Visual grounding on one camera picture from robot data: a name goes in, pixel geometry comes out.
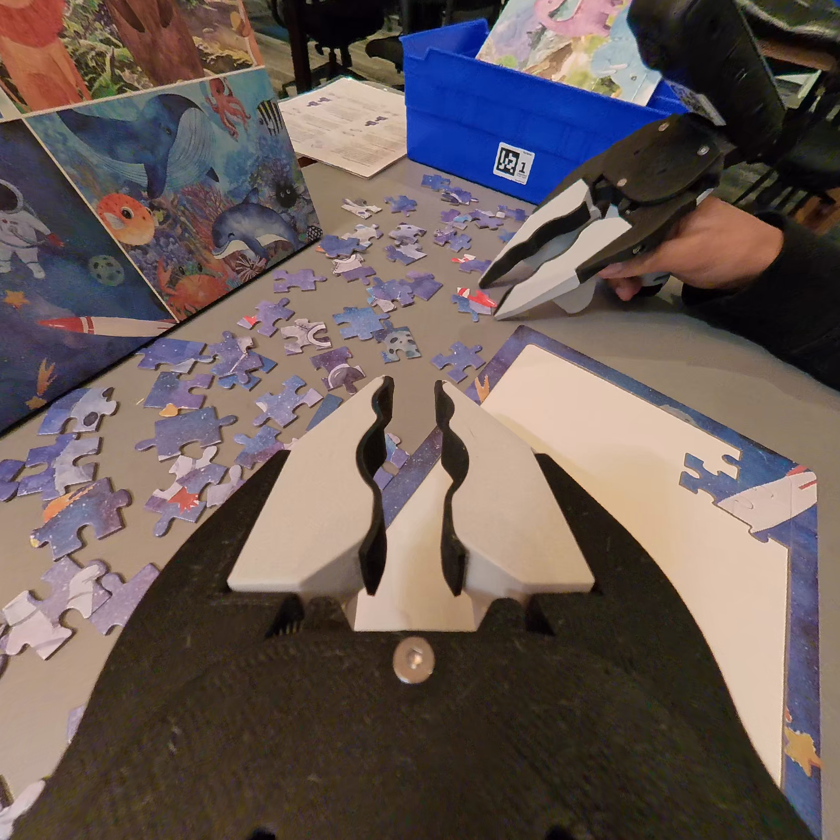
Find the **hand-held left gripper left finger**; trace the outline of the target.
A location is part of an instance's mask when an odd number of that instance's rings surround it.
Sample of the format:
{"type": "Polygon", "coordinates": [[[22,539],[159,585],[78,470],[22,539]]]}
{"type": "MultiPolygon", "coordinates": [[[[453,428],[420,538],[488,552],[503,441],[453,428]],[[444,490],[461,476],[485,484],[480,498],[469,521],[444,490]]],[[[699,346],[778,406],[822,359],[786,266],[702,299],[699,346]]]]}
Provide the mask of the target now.
{"type": "Polygon", "coordinates": [[[373,595],[385,569],[382,492],[394,381],[381,375],[293,445],[228,578],[235,592],[373,595]]]}

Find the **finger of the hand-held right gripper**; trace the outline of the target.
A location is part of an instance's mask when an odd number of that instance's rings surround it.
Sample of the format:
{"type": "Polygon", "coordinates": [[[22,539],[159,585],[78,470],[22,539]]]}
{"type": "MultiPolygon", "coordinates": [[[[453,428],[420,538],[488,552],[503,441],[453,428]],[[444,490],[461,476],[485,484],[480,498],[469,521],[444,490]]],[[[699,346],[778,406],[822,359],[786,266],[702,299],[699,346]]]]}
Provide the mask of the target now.
{"type": "Polygon", "coordinates": [[[578,288],[578,266],[630,230],[632,225],[621,217],[595,220],[563,253],[544,261],[528,279],[512,286],[498,303],[495,320],[513,319],[578,288]]]}
{"type": "Polygon", "coordinates": [[[599,219],[590,187],[577,180],[551,195],[522,224],[479,281],[481,289],[517,284],[571,247],[582,230],[599,219]]]}

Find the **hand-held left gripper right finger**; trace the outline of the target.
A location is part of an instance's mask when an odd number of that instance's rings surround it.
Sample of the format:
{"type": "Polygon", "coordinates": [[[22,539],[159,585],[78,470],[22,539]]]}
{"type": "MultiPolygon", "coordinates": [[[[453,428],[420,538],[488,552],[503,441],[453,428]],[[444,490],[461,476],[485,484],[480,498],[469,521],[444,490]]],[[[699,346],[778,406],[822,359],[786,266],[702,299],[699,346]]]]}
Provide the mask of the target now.
{"type": "Polygon", "coordinates": [[[434,393],[451,592],[473,601],[589,592],[594,576],[532,448],[453,385],[437,381],[434,393]]]}

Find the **red white puzzle piece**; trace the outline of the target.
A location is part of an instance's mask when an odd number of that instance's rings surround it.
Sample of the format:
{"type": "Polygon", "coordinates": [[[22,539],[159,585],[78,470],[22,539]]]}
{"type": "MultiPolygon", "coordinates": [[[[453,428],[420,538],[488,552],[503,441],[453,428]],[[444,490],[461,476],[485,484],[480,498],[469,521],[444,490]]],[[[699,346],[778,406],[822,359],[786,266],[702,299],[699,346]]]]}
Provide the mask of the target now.
{"type": "Polygon", "coordinates": [[[458,312],[469,315],[472,322],[493,315],[497,309],[497,302],[480,289],[472,291],[467,287],[458,287],[452,294],[451,301],[456,305],[458,312]]]}

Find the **blue framed puzzle tray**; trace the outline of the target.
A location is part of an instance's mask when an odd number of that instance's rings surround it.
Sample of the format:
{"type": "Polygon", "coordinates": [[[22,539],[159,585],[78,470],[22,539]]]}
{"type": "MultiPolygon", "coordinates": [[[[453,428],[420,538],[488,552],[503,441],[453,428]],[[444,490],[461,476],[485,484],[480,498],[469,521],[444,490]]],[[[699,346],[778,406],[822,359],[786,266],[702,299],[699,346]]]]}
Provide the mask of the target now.
{"type": "Polygon", "coordinates": [[[767,448],[525,326],[494,357],[475,353],[486,363],[467,395],[550,455],[667,574],[753,746],[820,837],[817,509],[814,542],[760,541],[679,477],[686,454],[735,476],[724,455],[767,448]]]}

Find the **scatter of purple puzzle pieces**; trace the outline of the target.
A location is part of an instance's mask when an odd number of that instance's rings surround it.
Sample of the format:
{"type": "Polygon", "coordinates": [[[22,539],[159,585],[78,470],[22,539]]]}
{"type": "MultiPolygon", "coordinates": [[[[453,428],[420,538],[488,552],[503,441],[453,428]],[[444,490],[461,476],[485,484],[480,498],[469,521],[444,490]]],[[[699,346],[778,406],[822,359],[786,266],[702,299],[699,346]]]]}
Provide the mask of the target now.
{"type": "Polygon", "coordinates": [[[451,301],[475,287],[479,273],[459,271],[465,254],[489,259],[498,233],[468,222],[470,245],[458,253],[434,243],[455,215],[518,199],[403,161],[363,180],[325,164],[304,169],[326,235],[350,237],[354,226],[379,227],[354,280],[333,272],[313,245],[287,260],[291,276],[309,270],[313,289],[274,292],[261,277],[170,331],[142,352],[83,386],[81,419],[64,413],[45,433],[42,412],[2,436],[2,461],[29,459],[8,479],[2,501],[1,606],[2,807],[49,776],[67,748],[67,722],[88,701],[121,625],[101,633],[67,603],[116,615],[106,590],[114,583],[133,605],[219,501],[275,452],[300,439],[324,404],[346,403],[329,391],[326,369],[310,358],[328,348],[307,344],[286,354],[281,331],[295,320],[324,323],[316,332],[364,375],[395,383],[387,431],[413,452],[434,425],[430,363],[455,342],[490,347],[496,325],[472,322],[451,301]]]}

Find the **person's right forearm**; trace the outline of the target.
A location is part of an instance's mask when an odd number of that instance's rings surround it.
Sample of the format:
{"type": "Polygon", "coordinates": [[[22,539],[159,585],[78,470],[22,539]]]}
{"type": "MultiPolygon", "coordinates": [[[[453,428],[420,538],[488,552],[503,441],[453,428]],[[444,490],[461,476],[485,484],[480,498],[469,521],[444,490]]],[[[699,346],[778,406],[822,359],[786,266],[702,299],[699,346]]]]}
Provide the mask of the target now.
{"type": "Polygon", "coordinates": [[[782,232],[774,262],[742,288],[683,285],[682,301],[698,317],[838,391],[838,244],[778,213],[759,213],[758,219],[782,232]]]}

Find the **person's right hand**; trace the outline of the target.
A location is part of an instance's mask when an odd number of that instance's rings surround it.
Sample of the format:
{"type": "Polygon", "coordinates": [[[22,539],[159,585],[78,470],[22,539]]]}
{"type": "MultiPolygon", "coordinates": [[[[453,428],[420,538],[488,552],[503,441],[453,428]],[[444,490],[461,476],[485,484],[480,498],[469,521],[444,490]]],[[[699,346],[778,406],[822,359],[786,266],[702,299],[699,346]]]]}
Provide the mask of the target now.
{"type": "Polygon", "coordinates": [[[683,217],[664,241],[645,255],[604,268],[600,278],[623,301],[642,289],[642,277],[667,275],[703,290],[748,285],[782,251],[777,227],[710,196],[683,217]]]}

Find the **blue plastic bin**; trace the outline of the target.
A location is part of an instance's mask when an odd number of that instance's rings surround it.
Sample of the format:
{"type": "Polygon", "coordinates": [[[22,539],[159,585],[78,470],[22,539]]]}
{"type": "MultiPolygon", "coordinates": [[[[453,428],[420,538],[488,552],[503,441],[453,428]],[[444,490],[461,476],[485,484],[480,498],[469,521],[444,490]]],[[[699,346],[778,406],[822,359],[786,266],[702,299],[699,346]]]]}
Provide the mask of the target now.
{"type": "Polygon", "coordinates": [[[408,157],[539,203],[567,174],[652,121],[685,112],[667,83],[647,107],[476,58],[484,18],[401,38],[408,157]]]}

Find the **black office chair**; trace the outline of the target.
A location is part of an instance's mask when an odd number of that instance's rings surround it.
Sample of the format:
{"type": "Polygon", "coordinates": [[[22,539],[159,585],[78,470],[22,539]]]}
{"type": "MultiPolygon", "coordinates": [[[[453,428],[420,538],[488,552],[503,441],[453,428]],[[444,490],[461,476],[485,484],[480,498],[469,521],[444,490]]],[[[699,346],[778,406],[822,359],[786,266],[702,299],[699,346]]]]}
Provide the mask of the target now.
{"type": "Polygon", "coordinates": [[[836,204],[828,194],[838,187],[838,58],[766,38],[759,47],[770,63],[786,114],[782,140],[765,159],[769,170],[758,185],[772,174],[775,180],[755,202],[782,207],[794,194],[804,193],[795,212],[812,196],[836,204]]]}

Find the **dinosaur puzzle board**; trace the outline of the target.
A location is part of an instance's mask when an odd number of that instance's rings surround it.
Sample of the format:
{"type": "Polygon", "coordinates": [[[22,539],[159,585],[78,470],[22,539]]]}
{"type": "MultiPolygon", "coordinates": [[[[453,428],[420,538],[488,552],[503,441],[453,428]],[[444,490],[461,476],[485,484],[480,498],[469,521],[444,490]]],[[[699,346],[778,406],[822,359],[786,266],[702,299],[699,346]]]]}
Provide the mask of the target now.
{"type": "Polygon", "coordinates": [[[627,24],[629,1],[510,1],[476,57],[645,107],[661,76],[627,24]]]}

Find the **laminated instruction sheet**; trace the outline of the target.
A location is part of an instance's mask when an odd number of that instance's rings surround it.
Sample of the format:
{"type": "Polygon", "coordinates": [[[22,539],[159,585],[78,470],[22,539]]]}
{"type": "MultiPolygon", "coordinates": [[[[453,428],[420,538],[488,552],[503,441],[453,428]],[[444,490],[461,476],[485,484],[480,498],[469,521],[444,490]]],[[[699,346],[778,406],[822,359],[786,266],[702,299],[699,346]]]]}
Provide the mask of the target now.
{"type": "Polygon", "coordinates": [[[342,77],[279,109],[299,158],[369,178],[406,156],[406,105],[401,92],[342,77]]]}

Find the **assembled rocket puzzle section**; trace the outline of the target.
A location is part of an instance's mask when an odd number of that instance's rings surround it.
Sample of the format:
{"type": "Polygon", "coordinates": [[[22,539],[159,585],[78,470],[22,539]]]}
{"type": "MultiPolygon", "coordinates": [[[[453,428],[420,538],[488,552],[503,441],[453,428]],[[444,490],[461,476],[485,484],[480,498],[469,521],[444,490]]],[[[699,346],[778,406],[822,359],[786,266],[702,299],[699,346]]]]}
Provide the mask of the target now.
{"type": "Polygon", "coordinates": [[[722,462],[736,475],[713,472],[692,454],[685,456],[679,484],[694,494],[705,492],[714,505],[744,522],[752,536],[787,547],[800,537],[816,540],[816,473],[764,448],[745,448],[722,462]]]}

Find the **illustrated puzzle box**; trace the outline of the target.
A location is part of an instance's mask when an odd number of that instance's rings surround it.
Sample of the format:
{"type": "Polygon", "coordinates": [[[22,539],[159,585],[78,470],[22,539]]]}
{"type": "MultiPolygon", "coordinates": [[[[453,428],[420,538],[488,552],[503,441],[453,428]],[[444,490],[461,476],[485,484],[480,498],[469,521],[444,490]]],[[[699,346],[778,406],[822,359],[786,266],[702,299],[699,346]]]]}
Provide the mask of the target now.
{"type": "Polygon", "coordinates": [[[2,429],[316,241],[245,2],[2,1],[2,429]]]}

